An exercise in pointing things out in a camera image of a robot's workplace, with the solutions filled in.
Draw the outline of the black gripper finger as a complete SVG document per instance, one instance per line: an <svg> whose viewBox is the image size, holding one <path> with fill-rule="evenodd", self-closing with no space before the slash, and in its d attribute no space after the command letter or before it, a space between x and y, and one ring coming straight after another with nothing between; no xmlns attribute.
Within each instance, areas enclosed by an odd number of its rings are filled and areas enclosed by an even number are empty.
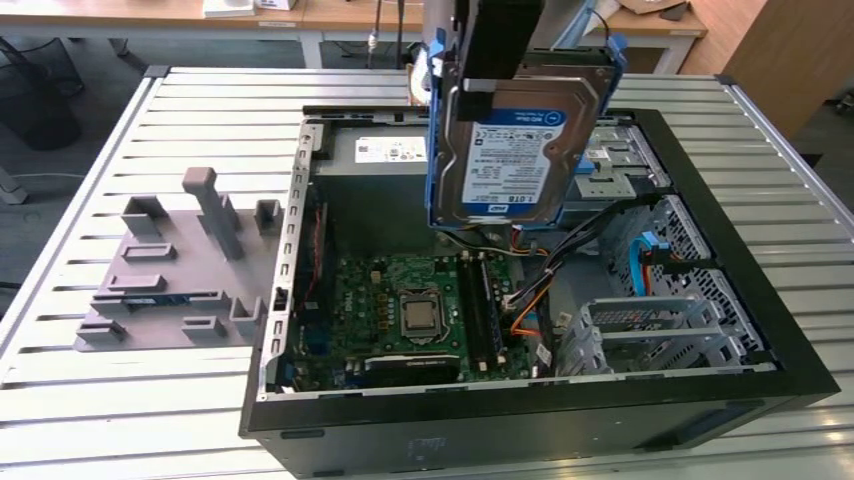
<svg viewBox="0 0 854 480"><path fill-rule="evenodd" d="M453 3L457 120L480 121L491 114L497 82L513 78L540 15L539 1Z"/></svg>

